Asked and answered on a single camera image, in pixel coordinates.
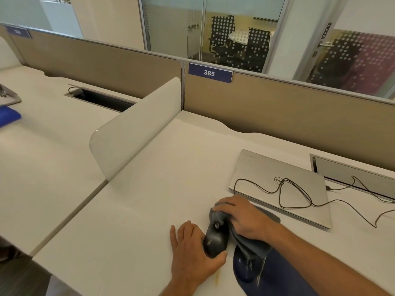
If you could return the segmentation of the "person's left hand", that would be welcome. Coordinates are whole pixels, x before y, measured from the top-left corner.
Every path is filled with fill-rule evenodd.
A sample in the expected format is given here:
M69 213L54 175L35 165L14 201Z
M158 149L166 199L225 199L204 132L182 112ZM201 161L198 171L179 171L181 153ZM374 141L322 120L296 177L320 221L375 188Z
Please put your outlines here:
M194 230L194 236L186 241L186 222L178 228L178 248L173 253L171 276L176 274L190 274L193 277L206 281L214 275L218 269L208 269L206 259L209 257L203 249L205 234L198 225Z

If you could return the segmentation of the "person's right hand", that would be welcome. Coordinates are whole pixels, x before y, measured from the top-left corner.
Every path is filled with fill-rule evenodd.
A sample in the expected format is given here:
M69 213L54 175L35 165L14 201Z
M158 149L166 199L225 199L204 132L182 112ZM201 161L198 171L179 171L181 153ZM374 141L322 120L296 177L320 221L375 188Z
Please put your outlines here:
M248 239L270 243L273 229L275 229L277 223L256 208L251 202L249 202L248 218L249 225L246 228L235 228L236 233Z

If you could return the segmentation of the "person's right forearm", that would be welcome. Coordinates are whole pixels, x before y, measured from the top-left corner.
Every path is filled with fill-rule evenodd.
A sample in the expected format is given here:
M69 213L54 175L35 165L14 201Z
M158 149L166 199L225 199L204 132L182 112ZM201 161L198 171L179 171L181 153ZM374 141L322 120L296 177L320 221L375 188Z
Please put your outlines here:
M319 296L391 296L342 261L301 239L281 224L268 230L271 244Z

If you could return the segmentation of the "person's left forearm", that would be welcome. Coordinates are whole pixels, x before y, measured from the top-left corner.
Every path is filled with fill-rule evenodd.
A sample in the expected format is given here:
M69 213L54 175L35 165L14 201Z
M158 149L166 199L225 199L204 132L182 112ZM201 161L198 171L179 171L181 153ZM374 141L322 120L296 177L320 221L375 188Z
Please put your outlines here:
M193 296L204 282L190 274L172 275L169 283L158 296Z

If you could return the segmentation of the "beige partition panel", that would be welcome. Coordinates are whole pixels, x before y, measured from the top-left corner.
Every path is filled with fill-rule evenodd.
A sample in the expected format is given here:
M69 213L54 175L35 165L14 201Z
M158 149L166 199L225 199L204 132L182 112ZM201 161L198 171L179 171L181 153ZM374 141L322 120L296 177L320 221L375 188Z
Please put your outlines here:
M22 65L139 99L183 76L182 60L142 50L27 28L32 39L4 38Z
M230 69L231 84L188 74L184 109L244 133L262 133L395 172L395 102Z

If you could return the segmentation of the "black office chair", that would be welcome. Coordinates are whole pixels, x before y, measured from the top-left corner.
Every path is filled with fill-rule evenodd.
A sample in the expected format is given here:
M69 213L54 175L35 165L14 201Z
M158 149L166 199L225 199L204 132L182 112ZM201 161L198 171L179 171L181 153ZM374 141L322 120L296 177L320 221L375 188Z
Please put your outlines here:
M330 47L318 60L307 82L341 89L352 75L352 66L363 48L362 32L336 30Z
M235 31L234 15L212 16L209 52L219 59L230 58L234 51L234 42L229 35L233 31Z
M262 73L268 57L270 39L270 31L249 28L247 45L243 57L243 64L247 70Z

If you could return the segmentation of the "dark blue mouse pad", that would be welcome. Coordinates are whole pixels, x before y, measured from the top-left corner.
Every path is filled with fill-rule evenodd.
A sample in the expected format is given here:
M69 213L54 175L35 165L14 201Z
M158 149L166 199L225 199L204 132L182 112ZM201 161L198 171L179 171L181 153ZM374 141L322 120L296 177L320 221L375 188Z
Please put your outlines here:
M299 272L273 247L264 259L247 261L236 245L233 271L246 296L318 296Z

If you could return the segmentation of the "grey cleaning cloth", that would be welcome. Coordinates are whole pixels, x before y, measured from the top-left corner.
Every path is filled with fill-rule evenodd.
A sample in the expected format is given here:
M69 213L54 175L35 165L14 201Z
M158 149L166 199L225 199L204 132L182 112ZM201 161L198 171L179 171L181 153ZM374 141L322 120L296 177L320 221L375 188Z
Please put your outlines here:
M239 247L241 253L244 255L247 261L264 259L272 250L272 246L264 241L248 239L242 235L237 234L235 228L229 222L228 216L226 214L222 212L214 212L213 209L210 209L209 224L214 223L222 225L225 221L228 222L229 225L230 237L234 239L236 245Z

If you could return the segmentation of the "black computer mouse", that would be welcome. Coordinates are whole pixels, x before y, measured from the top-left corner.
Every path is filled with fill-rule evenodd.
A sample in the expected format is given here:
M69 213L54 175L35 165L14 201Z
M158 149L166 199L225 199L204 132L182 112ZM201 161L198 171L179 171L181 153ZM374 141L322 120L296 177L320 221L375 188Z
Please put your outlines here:
M203 240L203 249L205 254L211 258L216 258L221 252L225 251L228 246L230 229L228 222L224 224L209 224L205 238Z

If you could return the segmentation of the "grey laptop stand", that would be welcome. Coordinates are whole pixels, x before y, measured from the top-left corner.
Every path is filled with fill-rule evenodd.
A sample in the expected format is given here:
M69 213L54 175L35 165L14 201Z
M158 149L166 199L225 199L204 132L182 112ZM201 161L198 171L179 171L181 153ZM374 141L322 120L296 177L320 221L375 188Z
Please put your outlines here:
M0 84L0 107L21 103L22 99L17 93Z

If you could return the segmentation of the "round white meeting table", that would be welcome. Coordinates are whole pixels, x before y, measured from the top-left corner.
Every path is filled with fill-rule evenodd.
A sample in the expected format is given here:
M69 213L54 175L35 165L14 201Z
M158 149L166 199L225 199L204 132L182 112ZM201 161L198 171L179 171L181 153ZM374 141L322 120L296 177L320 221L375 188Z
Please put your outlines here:
M274 31L249 28L248 30L234 30L229 34L228 39L242 45L262 44L269 46L273 35Z

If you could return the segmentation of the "blue cloth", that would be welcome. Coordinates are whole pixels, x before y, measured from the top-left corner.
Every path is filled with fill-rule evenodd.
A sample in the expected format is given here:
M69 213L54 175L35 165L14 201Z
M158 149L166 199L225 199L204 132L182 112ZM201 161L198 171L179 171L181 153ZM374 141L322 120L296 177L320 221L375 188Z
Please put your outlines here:
M21 114L8 106L0 106L0 128L21 119Z

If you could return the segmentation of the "white desk divider panel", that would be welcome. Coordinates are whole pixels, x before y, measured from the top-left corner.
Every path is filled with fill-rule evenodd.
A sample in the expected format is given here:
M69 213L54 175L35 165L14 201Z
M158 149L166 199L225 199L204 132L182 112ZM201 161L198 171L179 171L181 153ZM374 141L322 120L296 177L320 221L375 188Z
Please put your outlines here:
M171 79L92 133L89 148L105 179L115 176L181 112L181 80Z

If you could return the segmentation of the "blue desk number label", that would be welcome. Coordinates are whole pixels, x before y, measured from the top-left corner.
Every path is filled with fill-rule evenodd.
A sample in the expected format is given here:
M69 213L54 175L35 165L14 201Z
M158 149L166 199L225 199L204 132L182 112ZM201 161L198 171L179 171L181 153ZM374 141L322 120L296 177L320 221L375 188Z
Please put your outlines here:
M13 25L4 25L8 34L11 34L13 36L17 37L22 37L22 38L27 38L27 39L32 39L32 36L29 32L28 29L26 28L21 28Z
M220 81L231 84L233 78L233 71L227 69L216 68L208 65L188 63L188 74L205 79Z

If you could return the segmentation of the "silver closed laptop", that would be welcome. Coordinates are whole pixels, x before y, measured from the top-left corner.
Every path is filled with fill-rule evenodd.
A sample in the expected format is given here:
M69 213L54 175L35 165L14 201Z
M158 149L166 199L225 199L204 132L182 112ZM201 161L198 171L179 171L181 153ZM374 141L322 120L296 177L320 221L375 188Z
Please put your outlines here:
M242 149L229 189L295 219L332 228L325 180L309 170Z

